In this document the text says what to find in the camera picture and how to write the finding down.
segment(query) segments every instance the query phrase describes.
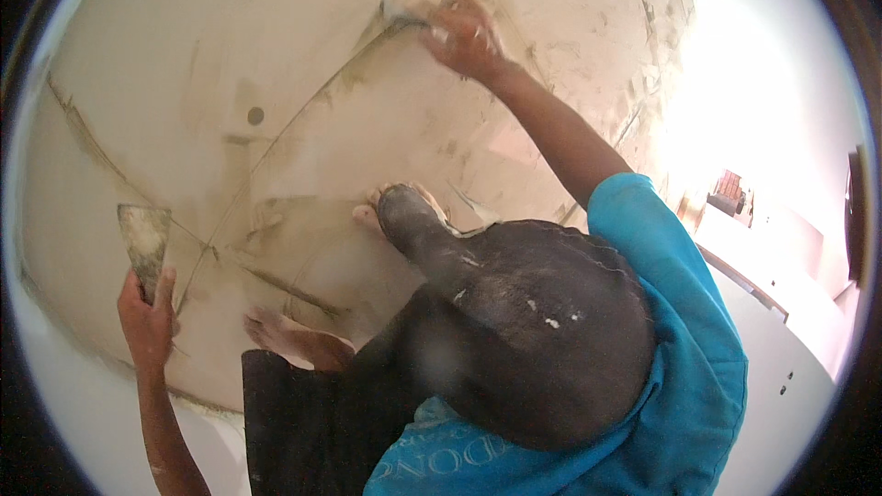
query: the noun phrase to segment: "person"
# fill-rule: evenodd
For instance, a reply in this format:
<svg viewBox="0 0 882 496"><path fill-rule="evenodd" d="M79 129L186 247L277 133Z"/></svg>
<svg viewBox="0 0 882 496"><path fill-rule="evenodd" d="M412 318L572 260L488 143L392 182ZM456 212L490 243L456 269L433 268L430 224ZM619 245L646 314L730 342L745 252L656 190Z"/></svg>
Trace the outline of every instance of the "person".
<svg viewBox="0 0 882 496"><path fill-rule="evenodd" d="M429 53L482 84L511 110L566 190L588 211L590 233L627 259L626 277L633 269L653 331L640 391L626 413L586 440L526 447L494 432L492 424L488 429L470 421L468 406L455 410L447 395L439 397L424 382L413 348L431 347L434 339L413 326L420 318L446 317L455 299L439 295L431 284L414 293L358 353L329 334L293 327L279 314L252 311L246 329L261 346L278 351L243 355L252 490L710 493L742 424L748 364L698 249L647 177L634 173L578 113L504 56L491 18L476 1L444 0L429 22L431 28L420 36ZM388 192L356 208L356 220L374 224L371 213L383 208ZM593 256L587 259L615 270ZM173 284L173 273L164 273L150 307L130 272L118 309L135 365L156 485L162 494L207 494L164 380ZM492 355L491 349L483 351ZM315 370L293 367L280 356L287 352L310 359Z"/></svg>

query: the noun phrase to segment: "round dark hole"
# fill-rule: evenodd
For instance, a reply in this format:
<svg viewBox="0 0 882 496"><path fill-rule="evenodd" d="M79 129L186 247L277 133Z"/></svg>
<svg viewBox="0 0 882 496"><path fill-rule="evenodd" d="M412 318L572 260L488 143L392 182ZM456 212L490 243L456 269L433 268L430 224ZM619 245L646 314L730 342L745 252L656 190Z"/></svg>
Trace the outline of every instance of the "round dark hole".
<svg viewBox="0 0 882 496"><path fill-rule="evenodd" d="M264 120L264 110L254 106L248 110L248 124L257 127Z"/></svg>

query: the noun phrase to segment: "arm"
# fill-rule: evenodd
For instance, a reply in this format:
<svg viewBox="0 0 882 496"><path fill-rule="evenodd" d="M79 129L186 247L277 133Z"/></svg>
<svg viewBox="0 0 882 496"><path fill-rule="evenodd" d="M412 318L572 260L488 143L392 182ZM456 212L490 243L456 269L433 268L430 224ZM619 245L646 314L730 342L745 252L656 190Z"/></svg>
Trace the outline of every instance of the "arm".
<svg viewBox="0 0 882 496"><path fill-rule="evenodd" d="M578 113L504 58L490 17L474 0L444 0L429 21L433 29L421 37L429 52L508 106L577 203L585 207L611 175L632 172Z"/></svg>
<svg viewBox="0 0 882 496"><path fill-rule="evenodd" d="M204 496L208 485L183 441L166 389L165 365L171 354L174 311L173 270L163 271L153 306L140 296L138 277L130 270L116 307L138 380L138 406L147 461L163 496Z"/></svg>

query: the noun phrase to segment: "person's left hand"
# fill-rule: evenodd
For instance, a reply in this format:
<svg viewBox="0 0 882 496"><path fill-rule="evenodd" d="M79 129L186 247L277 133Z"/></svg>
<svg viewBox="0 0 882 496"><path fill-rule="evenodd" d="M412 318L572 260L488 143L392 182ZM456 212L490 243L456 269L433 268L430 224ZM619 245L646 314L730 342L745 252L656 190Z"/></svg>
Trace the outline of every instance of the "person's left hand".
<svg viewBox="0 0 882 496"><path fill-rule="evenodd" d="M138 377L163 380L165 365L171 355L172 325L175 311L171 293L175 287L175 270L164 269L156 284L153 306L141 299L141 281L134 270L129 270L123 292L116 301L119 322L129 344L131 360Z"/></svg>

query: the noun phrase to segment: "forearm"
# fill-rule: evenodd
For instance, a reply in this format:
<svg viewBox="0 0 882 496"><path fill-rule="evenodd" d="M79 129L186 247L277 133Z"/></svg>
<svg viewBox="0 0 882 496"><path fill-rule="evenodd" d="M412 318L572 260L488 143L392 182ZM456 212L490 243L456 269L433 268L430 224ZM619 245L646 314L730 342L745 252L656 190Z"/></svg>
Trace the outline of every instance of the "forearm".
<svg viewBox="0 0 882 496"><path fill-rule="evenodd" d="M147 461L162 496L210 494L177 424L165 378L138 375L138 405Z"/></svg>
<svg viewBox="0 0 882 496"><path fill-rule="evenodd" d="M551 170L583 207L609 176L632 171L578 113L516 64L486 86L518 118Z"/></svg>

